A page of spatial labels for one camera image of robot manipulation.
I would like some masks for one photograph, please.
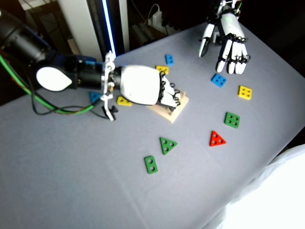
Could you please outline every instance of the robotic hand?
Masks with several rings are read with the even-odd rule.
[[[221,0],[216,7],[217,12],[215,12],[213,18],[208,17],[208,25],[203,33],[199,57],[203,57],[206,54],[215,26],[218,26],[223,37],[223,46],[216,66],[216,70],[219,73],[223,70],[225,62],[228,62],[229,74],[234,73],[234,71],[236,74],[242,74],[250,60],[250,55],[248,55],[245,46],[245,42],[248,39],[245,38],[238,22],[239,7],[235,9],[237,1],[241,0]]]
[[[172,111],[180,104],[180,91],[174,89],[164,72],[141,65],[116,67],[111,51],[104,63],[81,55],[63,55],[3,10],[0,10],[0,28],[0,49],[33,68],[43,88],[53,92],[78,87],[102,90],[100,101],[104,101],[103,111],[111,121],[117,112],[114,106],[108,108],[114,89],[138,104],[159,104]]]

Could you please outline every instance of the yellow square block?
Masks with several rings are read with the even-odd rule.
[[[123,96],[118,96],[118,99],[116,101],[118,105],[120,106],[132,106],[132,102],[125,99]]]
[[[240,85],[238,96],[243,98],[243,99],[250,100],[252,98],[252,89],[249,88],[249,87],[245,87],[245,86]]]
[[[157,69],[159,72],[165,72],[166,75],[168,75],[168,74],[170,73],[170,68],[169,68],[169,67],[166,67],[166,66],[157,65],[157,66],[156,66],[156,69]]]

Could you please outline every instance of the wooden base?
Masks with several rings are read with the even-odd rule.
[[[181,111],[184,109],[184,107],[187,105],[187,103],[189,102],[189,98],[186,97],[186,92],[182,93],[181,99],[179,101],[181,104],[177,106],[177,108],[174,111],[170,111],[169,108],[160,105],[153,105],[146,107],[148,107],[150,110],[155,111],[156,113],[158,113],[159,115],[161,115],[162,117],[166,118],[168,121],[173,123],[176,120],[176,118],[179,116]]]

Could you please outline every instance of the blue block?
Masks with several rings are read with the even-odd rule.
[[[89,92],[89,95],[90,95],[90,100],[91,100],[91,103],[95,103],[96,101],[98,101],[100,99],[100,97],[102,96],[101,93],[98,93],[98,92]]]
[[[173,60],[172,55],[165,55],[165,60],[167,65],[174,65],[175,61]]]
[[[227,79],[224,78],[223,76],[221,76],[220,74],[216,74],[213,78],[212,78],[212,82],[214,84],[216,84],[219,87],[223,87],[225,85],[225,83],[227,82]]]

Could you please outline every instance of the blue light strip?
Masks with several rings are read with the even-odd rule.
[[[106,24],[107,24],[108,35],[109,35],[109,40],[110,40],[112,53],[116,56],[106,0],[102,0],[102,3],[103,3],[103,8],[104,8],[104,13],[105,13],[105,18],[106,18]]]

